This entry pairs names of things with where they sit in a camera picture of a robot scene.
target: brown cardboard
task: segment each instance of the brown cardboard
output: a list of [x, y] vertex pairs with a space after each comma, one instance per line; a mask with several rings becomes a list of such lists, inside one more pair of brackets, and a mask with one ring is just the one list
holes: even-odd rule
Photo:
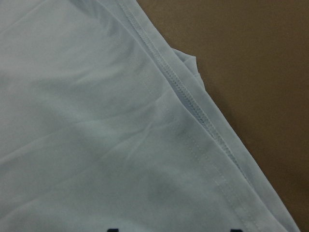
[[170, 46], [197, 57], [207, 91], [309, 231], [308, 2], [138, 2]]

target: brown background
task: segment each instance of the brown background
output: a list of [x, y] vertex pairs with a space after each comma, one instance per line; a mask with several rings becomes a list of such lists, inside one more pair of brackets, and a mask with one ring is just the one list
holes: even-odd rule
[[309, 1], [138, 2], [309, 231]]

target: light blue fabric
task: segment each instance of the light blue fabric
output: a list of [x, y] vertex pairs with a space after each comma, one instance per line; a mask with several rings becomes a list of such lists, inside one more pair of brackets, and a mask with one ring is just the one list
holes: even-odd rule
[[0, 148], [0, 231], [299, 231], [134, 0], [0, 3]]

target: t-shirt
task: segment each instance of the t-shirt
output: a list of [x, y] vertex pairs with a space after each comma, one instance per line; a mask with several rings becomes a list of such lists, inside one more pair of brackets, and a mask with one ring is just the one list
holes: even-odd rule
[[299, 229], [135, 0], [2, 0], [0, 231]]

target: stitched seam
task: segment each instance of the stitched seam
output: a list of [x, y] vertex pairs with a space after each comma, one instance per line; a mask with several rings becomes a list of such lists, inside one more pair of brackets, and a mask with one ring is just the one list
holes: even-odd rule
[[232, 161], [235, 163], [235, 165], [238, 167], [242, 175], [245, 177], [245, 179], [248, 181], [248, 183], [251, 184], [251, 182], [246, 177], [245, 173], [241, 169], [237, 159], [229, 149], [229, 147], [226, 145], [224, 139], [220, 136], [218, 131], [215, 129], [212, 122], [207, 117], [207, 114], [203, 112], [200, 107], [198, 106], [197, 102], [193, 98], [192, 94], [188, 91], [188, 89], [182, 84], [181, 80], [177, 77], [177, 74], [174, 72], [174, 70], [169, 66], [169, 64], [165, 61], [164, 57], [160, 54], [160, 52], [157, 50], [157, 48], [152, 43], [151, 39], [147, 36], [147, 34], [144, 32], [145, 36], [143, 34], [140, 34], [138, 32], [139, 28], [141, 31], [143, 29], [140, 25], [136, 25], [133, 22], [131, 22], [133, 28], [136, 30], [138, 35], [141, 37], [143, 42], [147, 45], [149, 50], [151, 51], [152, 55], [156, 59], [156, 61], [159, 63], [159, 65], [162, 67], [162, 69], [165, 71], [165, 73], [169, 76], [169, 80], [174, 84], [176, 89], [179, 93], [184, 97], [186, 100], [186, 103], [190, 106], [190, 108], [194, 111], [197, 120], [202, 124], [202, 126], [206, 129], [206, 131], [211, 135], [211, 137], [217, 141], [217, 143], [221, 146], [221, 148], [224, 150], [224, 152], [232, 159]]
[[[150, 82], [150, 77], [146, 76], [146, 79], [148, 82]], [[152, 90], [146, 85], [146, 82], [144, 80], [142, 80], [143, 85], [145, 86], [145, 88], [148, 90], [148, 92], [155, 98], [155, 95], [153, 94]], [[172, 112], [169, 110], [168, 106], [166, 105], [165, 101], [162, 101], [164, 108], [166, 109], [166, 112], [168, 113], [168, 115], [173, 119], [176, 120], [175, 115], [172, 114]], [[174, 126], [173, 124], [171, 124], [172, 129], [175, 131], [177, 128], [179, 128], [181, 126], [180, 122], [176, 124], [176, 126]], [[199, 147], [199, 145], [196, 143], [196, 141], [190, 136], [187, 135], [189, 137], [189, 139], [194, 143], [194, 145], [198, 148], [198, 150], [203, 154], [201, 148]], [[188, 147], [188, 149], [190, 150], [190, 152], [194, 155], [194, 159], [197, 160], [198, 163], [201, 163], [200, 158], [197, 156], [196, 152], [193, 151], [192, 146], [189, 145], [188, 140], [183, 139], [184, 144], [186, 145], [186, 147]], [[207, 154], [204, 154], [204, 157], [206, 158], [206, 161], [208, 161], [212, 167], [215, 168], [215, 170], [219, 173], [220, 177], [224, 180], [224, 182], [226, 183], [226, 185], [228, 185], [227, 180], [224, 178], [224, 176], [221, 174], [221, 172], [216, 168], [216, 166], [213, 164], [213, 162], [209, 159], [209, 156]], [[209, 172], [209, 170], [207, 170], [207, 168], [205, 166], [203, 166], [203, 170], [205, 170], [208, 173], [208, 176], [211, 176], [211, 173]], [[226, 192], [223, 190], [222, 186], [219, 185], [219, 183], [212, 178], [212, 180], [214, 181], [214, 183], [216, 184], [216, 186], [220, 189], [220, 191], [223, 193], [224, 197], [227, 199], [228, 203], [232, 206], [232, 208], [235, 210], [236, 206], [232, 203], [232, 201], [230, 200], [228, 194], [226, 194]], [[238, 218], [241, 220], [241, 222], [243, 223], [243, 225], [247, 228], [248, 232], [251, 232], [251, 230], [248, 228], [247, 223], [245, 222], [245, 220], [240, 217], [238, 215], [237, 212], [235, 212], [236, 215], [238, 216]]]
[[[120, 5], [121, 9], [124, 11], [126, 17], [128, 18], [129, 22], [131, 23], [132, 27], [136, 30], [136, 32], [138, 33], [138, 35], [140, 36], [140, 38], [143, 40], [143, 42], [146, 44], [146, 46], [150, 49], [150, 51], [152, 52], [153, 56], [157, 59], [157, 61], [159, 62], [159, 64], [162, 65], [162, 68], [165, 69], [164, 64], [162, 63], [162, 61], [164, 60], [164, 58], [162, 57], [162, 55], [161, 55], [161, 57], [158, 55], [158, 54], [160, 54], [159, 51], [156, 49], [156, 47], [155, 47], [153, 44], [151, 44], [152, 41], [151, 41], [150, 38], [146, 35], [146, 33], [143, 31], [142, 27], [141, 27], [140, 25], [139, 25], [139, 27], [136, 25], [136, 24], [138, 24], [137, 19], [134, 17], [133, 13], [130, 11], [130, 9], [128, 8], [128, 6], [126, 5], [127, 9], [125, 9], [125, 8], [124, 8], [124, 5], [123, 5], [122, 3], [120, 3], [120, 1], [118, 1], [118, 4]], [[149, 42], [147, 42], [146, 39], [145, 39], [145, 37], [143, 36], [143, 34], [139, 32], [139, 29], [140, 29], [141, 31], [144, 32], [144, 34], [145, 34], [145, 36], [148, 38], [148, 41], [149, 41]], [[151, 46], [154, 47], [154, 48], [156, 49], [157, 53], [155, 53], [155, 52], [151, 49]], [[172, 73], [173, 73], [174, 75], [176, 75], [175, 72], [171, 69], [171, 67], [166, 63], [166, 61], [165, 61], [165, 65], [167, 65], [167, 66], [170, 68], [170, 70], [172, 71]], [[168, 72], [168, 70], [165, 69], [165, 71], [167, 72], [167, 74], [169, 75], [169, 77], [172, 78], [172, 76], [170, 75], [170, 73]], [[188, 94], [189, 94], [189, 97], [187, 97], [187, 96], [185, 95], [185, 93], [183, 92], [183, 90], [181, 89], [181, 87], [178, 85], [178, 83], [176, 82], [176, 80], [171, 79], [171, 81], [173, 81], [173, 83], [176, 85], [177, 89], [179, 89], [179, 91], [180, 91], [181, 93], [184, 94], [184, 97], [187, 98], [188, 101], [191, 99], [191, 100], [193, 101], [193, 103], [197, 104], [197, 103], [195, 102], [195, 100], [193, 99], [193, 97], [192, 97], [192, 95], [191, 95], [190, 93], [188, 93]], [[167, 112], [172, 116], [172, 114], [170, 113], [168, 107], [167, 107], [165, 104], [164, 104], [164, 106], [165, 106]], [[191, 138], [189, 135], [187, 135], [187, 136], [191, 139], [191, 141], [194, 142], [195, 145], [197, 145], [196, 141], [195, 141], [193, 138]], [[200, 148], [198, 145], [197, 145], [197, 147], [198, 147], [199, 151], [200, 151], [201, 153], [203, 153], [202, 150], [201, 150], [201, 148]], [[241, 201], [240, 201], [239, 196], [238, 196], [238, 195], [235, 193], [235, 191], [230, 187], [230, 185], [228, 184], [228, 182], [227, 182], [227, 180], [225, 179], [225, 177], [223, 176], [223, 174], [222, 174], [222, 173], [218, 170], [218, 168], [213, 164], [213, 162], [209, 159], [209, 157], [207, 156], [207, 154], [204, 154], [204, 155], [205, 155], [205, 157], [207, 158], [207, 161], [209, 161], [209, 162], [211, 163], [211, 165], [217, 170], [217, 172], [219, 173], [219, 175], [221, 176], [221, 178], [223, 178], [224, 182], [226, 183], [226, 186], [231, 190], [231, 192], [233, 193], [233, 195], [234, 195], [234, 196], [236, 197], [236, 199], [239, 201], [239, 204], [241, 205], [242, 209], [247, 213], [247, 215], [249, 216], [250, 220], [253, 222], [253, 224], [256, 226], [256, 228], [261, 232], [261, 229], [260, 229], [259, 226], [257, 225], [256, 221], [253, 219], [252, 215], [248, 212], [248, 210], [241, 204]], [[232, 208], [233, 208], [234, 211], [235, 211], [235, 206], [232, 204], [231, 200], [229, 199], [228, 195], [225, 193], [225, 191], [223, 190], [223, 188], [222, 188], [214, 179], [212, 179], [212, 180], [217, 184], [217, 186], [219, 187], [219, 189], [220, 189], [221, 192], [224, 194], [225, 198], [228, 200], [228, 202], [231, 204]], [[244, 226], [248, 229], [248, 231], [250, 231], [250, 229], [247, 227], [246, 223], [244, 222], [243, 218], [237, 213], [237, 211], [235, 211], [235, 213], [236, 213], [236, 215], [238, 216], [238, 218], [244, 223]]]

